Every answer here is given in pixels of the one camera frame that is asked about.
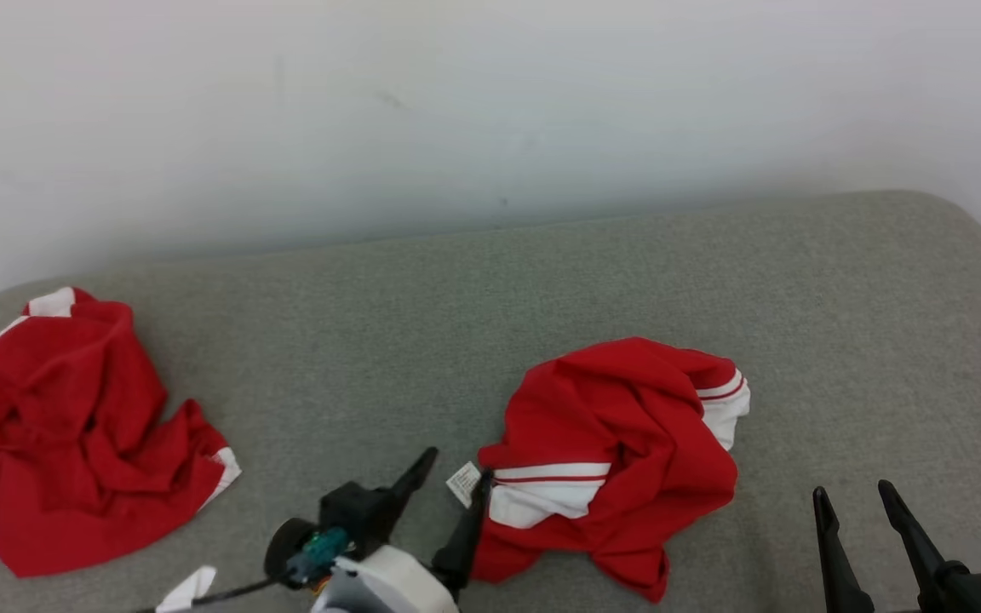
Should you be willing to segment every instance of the white care label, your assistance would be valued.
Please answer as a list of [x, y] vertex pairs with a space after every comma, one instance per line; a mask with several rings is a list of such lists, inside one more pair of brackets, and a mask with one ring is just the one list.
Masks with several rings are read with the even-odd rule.
[[474, 463], [468, 462], [453, 473], [445, 484], [464, 506], [472, 506], [472, 490], [479, 484], [479, 469], [475, 468]]

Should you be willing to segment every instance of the black round component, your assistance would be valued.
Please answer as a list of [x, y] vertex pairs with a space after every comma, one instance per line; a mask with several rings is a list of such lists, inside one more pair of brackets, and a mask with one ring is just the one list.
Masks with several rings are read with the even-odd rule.
[[308, 543], [315, 533], [316, 524], [312, 521], [297, 517], [285, 520], [285, 523], [275, 531], [272, 542], [267, 546], [267, 554], [264, 556], [264, 574], [283, 583], [289, 589], [303, 589], [305, 586], [287, 577], [287, 561], [300, 552], [301, 547], [305, 547], [305, 543]]

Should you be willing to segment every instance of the black cable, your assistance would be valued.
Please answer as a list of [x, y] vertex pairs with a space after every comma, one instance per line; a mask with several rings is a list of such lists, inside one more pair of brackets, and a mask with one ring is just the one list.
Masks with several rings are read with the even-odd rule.
[[[210, 596], [203, 596], [199, 598], [192, 599], [192, 608], [196, 606], [201, 606], [204, 604], [213, 604], [214, 602], [221, 602], [223, 600], [230, 600], [236, 597], [244, 596], [246, 593], [253, 593], [254, 591], [260, 591], [264, 588], [275, 585], [275, 583], [280, 582], [284, 579], [284, 576], [280, 577], [268, 577], [264, 581], [257, 581], [256, 583], [249, 583], [249, 585], [241, 586], [231, 590], [221, 591], [220, 593], [213, 593]], [[139, 609], [135, 613], [155, 613], [157, 610], [156, 606], [151, 609]]]

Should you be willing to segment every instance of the red and white garment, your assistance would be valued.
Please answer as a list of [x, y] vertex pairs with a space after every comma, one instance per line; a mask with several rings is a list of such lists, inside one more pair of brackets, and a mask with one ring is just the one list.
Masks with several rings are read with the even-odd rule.
[[472, 576], [505, 581], [544, 550], [587, 551], [661, 600], [666, 540], [732, 500], [728, 450], [750, 396], [727, 358], [644, 338], [530, 370], [502, 442], [479, 451], [495, 485]]
[[241, 473], [166, 391], [126, 304], [63, 288], [0, 331], [0, 559], [19, 577], [91, 566], [190, 520]]

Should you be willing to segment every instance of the red stripe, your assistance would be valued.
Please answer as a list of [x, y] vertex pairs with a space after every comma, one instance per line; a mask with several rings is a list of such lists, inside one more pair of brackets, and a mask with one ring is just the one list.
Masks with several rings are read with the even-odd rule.
[[599, 477], [522, 477], [522, 478], [495, 478], [499, 484], [532, 484], [534, 481], [604, 481], [608, 478], [607, 474], [600, 474]]
[[698, 396], [698, 399], [700, 399], [700, 400], [721, 400], [722, 398], [728, 398], [729, 396], [732, 396], [733, 393], [740, 392], [740, 388], [741, 387], [744, 387], [744, 383], [746, 383], [746, 381], [744, 381], [744, 377], [741, 376], [740, 377], [740, 383], [737, 385], [737, 387], [735, 389], [733, 389], [732, 392], [722, 393], [720, 396]]

